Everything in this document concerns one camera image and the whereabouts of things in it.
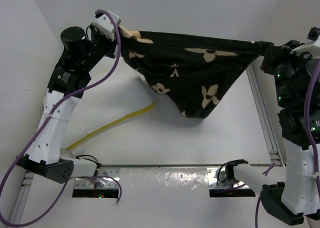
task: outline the floral patterned cloth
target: floral patterned cloth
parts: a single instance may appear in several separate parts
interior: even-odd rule
[[[121,55],[151,88],[168,95],[186,117],[207,117],[251,62],[272,43],[120,27]]]

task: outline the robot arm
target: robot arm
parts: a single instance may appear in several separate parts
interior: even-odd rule
[[[242,181],[261,198],[265,210],[273,217],[293,226],[302,224],[304,216],[320,220],[320,200],[314,173],[314,153],[304,125],[304,99],[320,58],[320,29],[312,28],[310,44],[290,41],[283,47],[270,46],[261,69],[275,78],[278,114],[282,136],[290,142],[287,149],[286,178],[276,182],[255,171],[245,160],[228,162],[229,181]],[[320,152],[320,84],[319,79],[310,103],[310,129]]]
[[[120,18],[109,13],[119,26]],[[51,119],[18,162],[18,166],[58,183],[65,183],[73,177],[93,176],[97,170],[94,162],[60,157],[69,119],[83,93],[68,98],[50,114],[63,97],[88,85],[91,80],[89,72],[104,56],[114,58],[115,31],[107,16],[96,14],[90,27],[91,40],[80,27],[70,27],[61,33],[64,51],[48,84],[39,127],[48,116]]]

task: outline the white wall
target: white wall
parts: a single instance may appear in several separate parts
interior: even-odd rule
[[[0,0],[0,13],[2,178],[36,131],[45,88],[62,51],[34,0]],[[15,168],[2,194],[0,209],[6,218],[12,213],[23,174],[23,169]]]
[[[129,29],[255,40],[277,0],[35,0],[54,34],[87,27],[98,8],[108,9]]]
[[[268,40],[276,45],[282,45],[291,39],[306,42],[306,36],[312,26],[320,25],[319,0],[278,0],[270,20],[263,33],[263,40]],[[279,124],[278,107],[274,78],[260,71],[262,59],[254,64],[262,93],[269,110],[273,127],[276,131],[280,148],[285,150]]]

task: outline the cream flower print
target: cream flower print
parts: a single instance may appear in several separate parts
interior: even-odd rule
[[[173,71],[173,73],[170,75],[170,77],[174,77],[174,76],[176,76],[176,77],[179,77],[179,74],[178,74],[178,71],[177,71],[177,69],[176,69],[176,67],[179,67],[179,65],[177,65],[177,64],[173,64],[172,66],[170,66],[170,67],[174,67],[175,69],[174,69],[174,71]]]
[[[151,86],[154,91],[156,91],[160,95],[164,95],[167,92],[170,92],[170,89],[165,88],[161,83],[157,83],[154,86]]]
[[[170,77],[174,77],[174,76],[179,77],[177,69],[175,69],[173,73],[170,75]]]
[[[225,51],[217,51],[217,50],[210,50],[210,49],[202,49],[202,48],[185,48],[185,50],[189,52],[195,53],[203,53],[203,58],[206,62],[212,62],[216,55],[218,56],[237,56],[238,54],[234,52],[225,52]]]
[[[124,37],[127,37],[127,38],[135,37],[138,42],[151,43],[151,44],[153,43],[153,41],[148,38],[141,38],[141,34],[139,31],[128,31],[123,26],[120,26],[119,28],[121,29]]]
[[[217,93],[218,85],[212,85],[208,91],[204,86],[202,86],[202,95],[203,95],[203,101],[202,101],[202,108],[205,109],[206,106],[212,101],[214,105],[218,105],[220,102],[215,94]]]
[[[144,55],[141,55],[141,54],[138,54],[138,53],[136,53],[136,52],[133,52],[133,51],[131,51],[131,50],[129,50],[129,58],[133,58],[133,57],[139,57],[139,58],[143,58],[144,57]]]

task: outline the yellow cloth strip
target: yellow cloth strip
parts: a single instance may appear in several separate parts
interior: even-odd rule
[[[67,150],[73,150],[74,148],[76,148],[78,145],[80,145],[81,143],[85,142],[86,140],[90,139],[91,137],[97,135],[98,133],[100,132],[103,132],[104,130],[112,127],[112,126],[115,126],[127,119],[130,119],[132,117],[136,117],[136,116],[139,116],[139,115],[142,115],[148,111],[150,111],[151,109],[153,109],[153,107],[155,106],[155,103],[153,102],[151,105],[149,105],[148,107],[145,107],[141,110],[138,110],[136,112],[133,112],[133,113],[130,113],[130,114],[127,114],[121,118],[119,118],[118,120],[115,120],[114,122],[111,122],[109,124],[106,124],[105,126],[103,127],[100,127],[99,129],[87,134],[86,136],[82,137],[80,140],[76,141],[75,143],[71,144],[70,146],[68,146],[67,148],[65,148],[64,150],[67,151]]]

